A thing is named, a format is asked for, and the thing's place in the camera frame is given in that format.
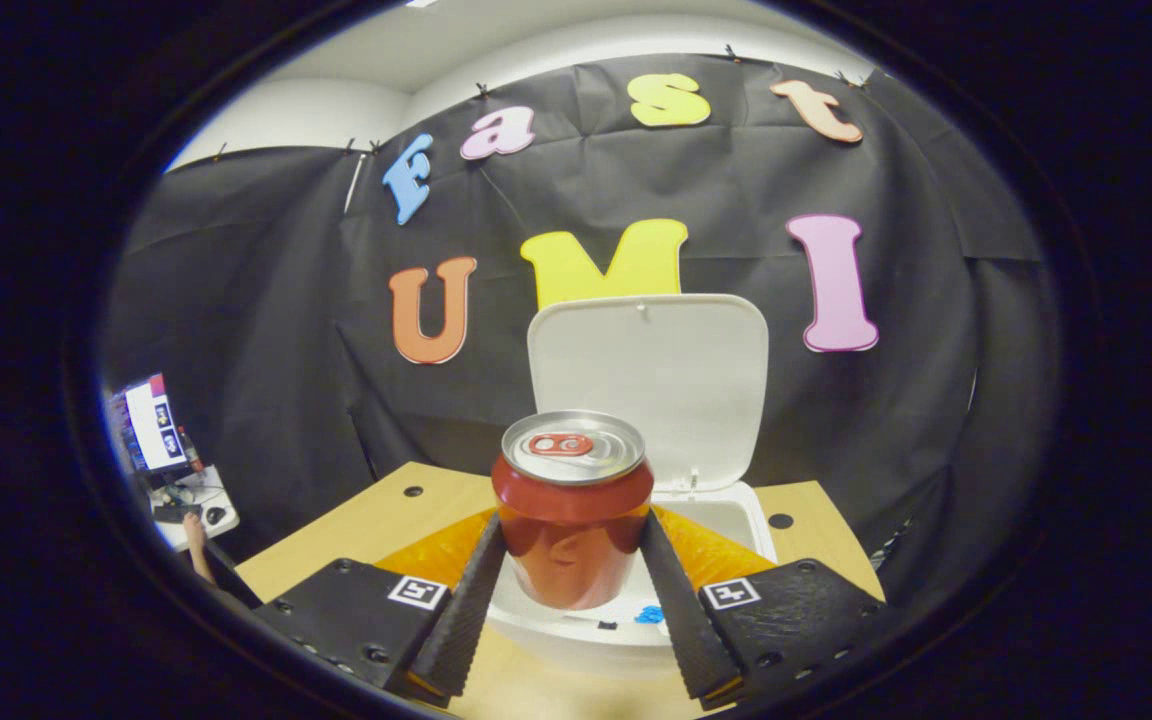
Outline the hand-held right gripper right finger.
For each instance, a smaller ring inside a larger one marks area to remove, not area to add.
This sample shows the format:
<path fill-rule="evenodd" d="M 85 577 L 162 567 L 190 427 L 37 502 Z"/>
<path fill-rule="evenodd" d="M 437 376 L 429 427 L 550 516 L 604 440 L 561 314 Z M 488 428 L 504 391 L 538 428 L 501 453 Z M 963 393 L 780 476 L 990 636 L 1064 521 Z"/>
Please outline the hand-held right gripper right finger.
<path fill-rule="evenodd" d="M 703 706 L 797 700 L 854 669 L 890 624 L 887 602 L 819 559 L 694 585 L 664 518 L 649 511 L 641 556 L 685 691 Z"/>

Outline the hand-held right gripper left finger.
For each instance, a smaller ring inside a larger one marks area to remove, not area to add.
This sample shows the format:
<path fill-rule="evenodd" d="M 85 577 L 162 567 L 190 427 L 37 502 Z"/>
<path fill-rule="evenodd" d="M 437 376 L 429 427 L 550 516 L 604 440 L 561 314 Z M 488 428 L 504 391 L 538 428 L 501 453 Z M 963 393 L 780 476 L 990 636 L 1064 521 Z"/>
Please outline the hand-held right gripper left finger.
<path fill-rule="evenodd" d="M 349 679 L 449 702 L 465 692 L 505 559 L 497 511 L 476 511 L 381 561 L 329 561 L 255 614 Z"/>

